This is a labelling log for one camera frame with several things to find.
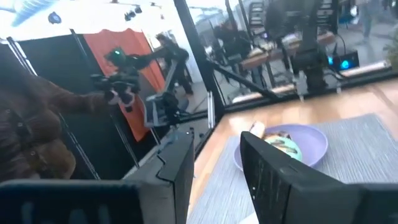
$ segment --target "table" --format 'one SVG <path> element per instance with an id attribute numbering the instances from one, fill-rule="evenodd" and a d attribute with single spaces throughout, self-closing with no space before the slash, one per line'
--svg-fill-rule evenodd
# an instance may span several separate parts
<path id="1" fill-rule="evenodd" d="M 295 51 L 298 49 L 298 47 L 301 44 L 300 39 L 296 38 L 294 40 L 290 40 L 288 43 L 288 48 L 286 49 L 288 55 L 293 55 Z M 322 45 L 328 45 L 332 44 L 335 41 L 335 35 L 332 34 L 331 32 L 327 32 L 326 34 L 319 35 L 318 36 L 318 42 Z M 259 49 L 254 49 L 251 54 L 253 55 L 250 58 L 247 58 L 246 60 L 243 60 L 241 62 L 241 65 L 243 69 L 253 69 L 256 68 L 263 63 L 266 62 L 271 62 L 275 60 L 281 60 L 283 58 L 282 51 L 281 49 L 274 49 L 270 53 L 262 53 L 262 54 L 255 54 L 253 52 L 258 52 Z"/>
<path id="2" fill-rule="evenodd" d="M 344 183 L 398 182 L 396 159 L 392 158 L 398 158 L 396 141 L 375 114 L 316 127 L 325 133 L 330 146 L 317 170 Z M 230 137 L 188 224 L 238 223 L 254 211 L 244 176 L 232 160 L 238 147 L 239 136 Z"/>
<path id="3" fill-rule="evenodd" d="M 351 68 L 349 70 L 342 71 L 341 74 L 346 77 L 355 77 L 355 76 L 362 75 L 364 73 L 374 72 L 377 70 L 388 68 L 390 66 L 391 65 L 389 62 L 387 62 L 386 60 L 381 60 L 380 62 L 372 63 L 367 66 L 363 66 L 363 67 L 359 67 L 359 68 Z M 273 91 L 275 94 L 278 94 L 278 93 L 285 93 L 287 91 L 292 91 L 292 90 L 294 90 L 294 88 L 295 87 L 293 84 L 289 84 L 286 86 L 279 86 L 277 88 L 273 88 L 271 91 Z M 239 103 L 242 101 L 252 100 L 252 99 L 256 99 L 256 98 L 260 98 L 260 97 L 262 97 L 262 95 L 260 93 L 250 93 L 248 95 L 237 96 L 234 99 L 232 99 L 231 101 L 232 101 L 232 103 Z"/>
<path id="4" fill-rule="evenodd" d="M 206 188 L 227 139 L 248 130 L 255 121 L 263 122 L 267 126 L 287 123 L 314 124 L 376 113 L 395 139 L 398 139 L 398 115 L 396 110 L 389 106 L 391 102 L 398 101 L 397 85 L 397 79 L 388 80 L 345 90 L 339 95 L 319 96 L 304 102 L 290 101 L 227 114 L 217 125 L 195 161 L 196 178 L 192 184 L 189 212 L 195 209 L 195 204 Z"/>

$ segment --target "person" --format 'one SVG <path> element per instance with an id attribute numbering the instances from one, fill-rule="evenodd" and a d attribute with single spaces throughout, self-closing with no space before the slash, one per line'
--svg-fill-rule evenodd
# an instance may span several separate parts
<path id="1" fill-rule="evenodd" d="M 240 54 L 242 58 L 247 58 L 251 51 L 251 43 L 248 33 L 244 30 L 238 30 L 234 33 L 232 22 L 225 21 L 222 25 L 214 29 L 215 37 L 222 41 L 225 56 Z"/>
<path id="2" fill-rule="evenodd" d="M 105 93 L 76 95 L 31 75 L 0 45 L 0 182 L 69 179 L 76 160 L 61 140 L 59 113 L 101 113 L 118 102 Z"/>
<path id="3" fill-rule="evenodd" d="M 242 68 L 242 65 L 238 62 L 248 57 L 251 51 L 251 43 L 249 40 L 248 33 L 244 30 L 235 31 L 230 20 L 225 21 L 222 25 L 214 28 L 214 35 L 216 39 L 222 41 L 222 48 L 224 50 L 224 56 L 231 66 L 232 71 L 245 77 L 248 75 L 248 71 Z"/>
<path id="4" fill-rule="evenodd" d="M 359 21 L 363 25 L 364 39 L 360 43 L 368 43 L 371 34 L 372 23 L 374 20 L 384 21 L 395 24 L 396 21 L 389 13 L 383 12 L 382 2 L 380 0 L 356 0 L 359 8 Z"/>
<path id="5" fill-rule="evenodd" d="M 166 56 L 164 56 L 164 61 L 166 63 L 167 69 L 170 69 L 172 65 L 172 60 L 174 59 L 176 52 L 183 57 L 182 62 L 177 63 L 177 66 L 175 68 L 176 71 L 175 78 L 178 84 L 181 85 L 185 90 L 185 94 L 193 95 L 192 86 L 185 76 L 185 67 L 186 67 L 185 62 L 189 57 L 188 52 L 185 49 L 180 48 L 176 43 L 174 43 L 172 40 L 170 40 L 168 37 L 166 37 L 163 34 L 156 35 L 156 39 L 159 41 L 162 47 L 170 49 L 167 51 Z"/>
<path id="6" fill-rule="evenodd" d="M 221 43 L 219 42 L 218 39 L 215 39 L 211 43 L 211 53 L 210 56 L 219 64 L 225 65 L 224 61 L 224 53 L 223 53 L 223 48 L 221 47 Z"/>

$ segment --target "wooden table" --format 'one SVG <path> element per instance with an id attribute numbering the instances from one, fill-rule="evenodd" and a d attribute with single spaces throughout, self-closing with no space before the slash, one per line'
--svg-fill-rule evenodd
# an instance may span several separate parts
<path id="1" fill-rule="evenodd" d="M 363 66 L 363 67 L 359 67 L 359 68 L 352 68 L 349 70 L 345 70 L 342 71 L 341 74 L 346 76 L 346 77 L 355 77 L 356 75 L 362 75 L 363 73 L 368 73 L 368 72 L 373 72 L 373 71 L 377 71 L 383 68 L 387 68 L 389 65 L 388 62 L 386 62 L 385 60 L 381 60 L 380 62 L 376 62 L 367 66 Z M 294 90 L 294 85 L 293 84 L 288 84 L 285 86 L 279 86 L 277 88 L 273 88 L 271 91 L 273 91 L 275 94 L 278 93 L 284 93 L 287 91 L 292 91 Z M 246 101 L 246 100 L 252 100 L 252 99 L 256 99 L 256 98 L 260 98 L 262 97 L 262 95 L 260 93 L 251 93 L 248 95 L 244 95 L 244 96 L 237 96 L 235 98 L 232 99 L 232 103 L 239 103 L 242 101 Z"/>
<path id="2" fill-rule="evenodd" d="M 293 55 L 295 51 L 301 44 L 300 39 L 295 39 L 289 42 L 289 47 L 286 49 L 288 55 Z M 328 32 L 323 35 L 318 36 L 318 42 L 322 45 L 332 44 L 335 41 L 335 35 L 331 32 Z M 243 69 L 253 69 L 256 68 L 263 63 L 271 62 L 275 60 L 282 60 L 283 55 L 280 49 L 274 49 L 270 53 L 262 53 L 260 55 L 255 55 L 253 57 L 247 58 L 241 62 Z"/>
<path id="3" fill-rule="evenodd" d="M 195 161 L 195 175 L 188 214 L 207 185 L 228 138 L 247 131 L 254 121 L 266 126 L 287 123 L 313 124 L 376 113 L 391 134 L 398 138 L 398 80 L 353 88 L 337 95 L 320 96 L 304 102 L 290 101 L 228 114 L 220 121 Z"/>

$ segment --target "cable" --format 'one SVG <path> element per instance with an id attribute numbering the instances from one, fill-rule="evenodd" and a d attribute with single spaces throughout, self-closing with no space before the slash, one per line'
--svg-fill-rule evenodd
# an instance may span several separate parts
<path id="1" fill-rule="evenodd" d="M 344 38 L 340 34 L 336 34 L 336 36 L 338 36 L 341 39 L 341 41 L 343 42 L 344 54 L 346 54 L 347 48 L 346 48 L 346 42 L 344 41 Z"/>
<path id="2" fill-rule="evenodd" d="M 349 77 L 347 77 L 347 76 L 341 74 L 340 71 L 336 70 L 336 69 L 333 68 L 332 66 L 328 66 L 328 69 L 329 69 L 329 71 L 331 72 L 331 73 L 329 73 L 329 74 L 333 75 L 337 80 L 347 80 L 347 79 L 349 79 Z"/>

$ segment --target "black pole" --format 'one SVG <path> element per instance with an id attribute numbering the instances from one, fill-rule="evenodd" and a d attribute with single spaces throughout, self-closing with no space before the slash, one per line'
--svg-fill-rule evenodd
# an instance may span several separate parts
<path id="1" fill-rule="evenodd" d="M 90 72 L 97 73 L 95 67 L 93 66 L 92 62 L 89 60 L 89 58 L 87 56 L 86 50 L 84 49 L 83 45 L 81 44 L 79 36 L 77 36 L 76 32 L 73 29 L 70 29 L 70 32 L 72 33 L 73 38 L 75 39 L 77 45 L 79 46 L 80 52 L 83 55 L 83 58 L 85 59 L 86 64 L 90 69 Z M 118 120 L 116 120 L 116 118 L 112 114 L 109 114 L 109 115 L 110 115 L 111 119 L 113 120 L 113 124 L 114 124 L 116 130 L 118 131 L 118 134 L 124 144 L 124 147 L 126 148 L 127 152 L 131 155 L 137 168 L 139 168 L 139 163 L 138 163 L 137 157 L 136 157 L 134 151 L 132 150 L 130 144 L 128 143 L 127 137 L 124 134 L 123 130 L 121 129 L 121 126 L 120 126 Z"/>
<path id="2" fill-rule="evenodd" d="M 19 51 L 14 39 L 12 37 L 7 37 L 6 38 L 8 41 L 9 46 L 11 47 L 12 51 L 15 53 L 16 57 L 18 60 L 21 62 L 22 66 L 29 71 L 30 74 L 34 75 L 35 73 L 32 71 L 32 68 L 29 66 L 29 64 L 26 62 L 26 58 L 22 55 L 22 53 Z"/>
<path id="3" fill-rule="evenodd" d="M 234 18 L 234 14 L 232 12 L 229 0 L 225 0 L 225 7 L 226 7 L 226 12 L 228 13 L 229 22 L 231 23 L 232 28 L 234 29 L 234 33 L 236 35 L 236 38 L 238 39 L 239 38 L 238 37 L 238 25 L 236 24 L 236 20 Z"/>
<path id="4" fill-rule="evenodd" d="M 218 65 L 217 63 L 212 63 L 213 68 L 217 71 L 223 74 L 224 76 L 233 79 L 237 81 L 238 83 L 242 83 L 244 86 L 248 87 L 250 90 L 255 91 L 260 93 L 262 96 L 271 98 L 271 99 L 278 99 L 278 96 L 266 89 L 266 88 L 261 88 L 260 86 L 257 85 L 257 83 L 250 82 L 249 80 L 242 78 L 241 75 L 237 75 L 235 73 L 232 73 L 228 71 L 227 69 L 223 68 L 222 66 Z"/>
<path id="5" fill-rule="evenodd" d="M 203 83 L 205 84 L 207 91 L 213 92 L 215 101 L 215 116 L 217 123 L 224 115 L 224 104 L 223 100 L 221 99 L 220 93 L 218 92 L 213 67 L 207 61 L 205 48 L 200 43 L 199 35 L 196 30 L 195 24 L 193 23 L 187 3 L 185 2 L 185 0 L 174 0 L 174 5 L 177 10 L 178 16 L 180 17 L 185 34 L 187 35 L 189 45 L 192 49 L 192 54 L 195 57 L 195 61 L 197 62 L 200 71 L 200 75 L 203 79 Z"/>
<path id="6" fill-rule="evenodd" d="M 241 8 L 244 26 L 246 26 L 246 32 L 249 35 L 250 41 L 254 42 L 253 35 L 251 34 L 251 30 L 250 30 L 250 26 L 249 26 L 248 15 L 246 14 L 246 10 L 244 9 L 244 4 L 243 4 L 242 0 L 239 0 L 239 6 Z"/>

